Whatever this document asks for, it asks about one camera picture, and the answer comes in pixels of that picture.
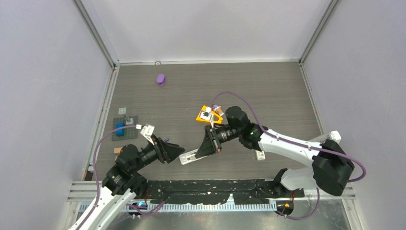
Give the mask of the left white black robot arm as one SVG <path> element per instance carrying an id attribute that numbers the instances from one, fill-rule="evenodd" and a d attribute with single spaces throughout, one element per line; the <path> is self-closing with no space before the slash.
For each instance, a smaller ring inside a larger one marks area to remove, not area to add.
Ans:
<path id="1" fill-rule="evenodd" d="M 183 147 L 155 135 L 144 148 L 133 144 L 123 146 L 106 177 L 96 182 L 95 198 L 71 229 L 107 229 L 130 200 L 146 194 L 148 180 L 139 171 L 154 161 L 171 163 L 184 152 Z"/>

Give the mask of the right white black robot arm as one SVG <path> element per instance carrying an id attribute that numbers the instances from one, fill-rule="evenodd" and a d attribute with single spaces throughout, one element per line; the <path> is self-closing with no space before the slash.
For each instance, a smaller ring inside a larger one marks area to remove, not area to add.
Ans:
<path id="1" fill-rule="evenodd" d="M 278 196 L 287 196 L 296 189 L 318 188 L 341 196 L 355 168 L 339 144 L 326 138 L 321 142 L 304 141 L 274 132 L 249 120 L 238 106 L 229 107 L 222 116 L 203 106 L 196 121 L 205 122 L 205 135 L 195 158 L 200 159 L 222 150 L 222 144 L 233 139 L 247 149 L 282 155 L 305 165 L 302 169 L 281 169 L 274 177 L 272 189 Z"/>

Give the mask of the white remote battery cover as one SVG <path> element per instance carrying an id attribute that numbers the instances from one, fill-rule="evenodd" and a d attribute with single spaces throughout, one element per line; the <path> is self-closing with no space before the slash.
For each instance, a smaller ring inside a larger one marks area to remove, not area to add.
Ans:
<path id="1" fill-rule="evenodd" d="M 191 154 L 186 158 L 188 161 L 194 161 L 196 160 L 195 154 Z"/>

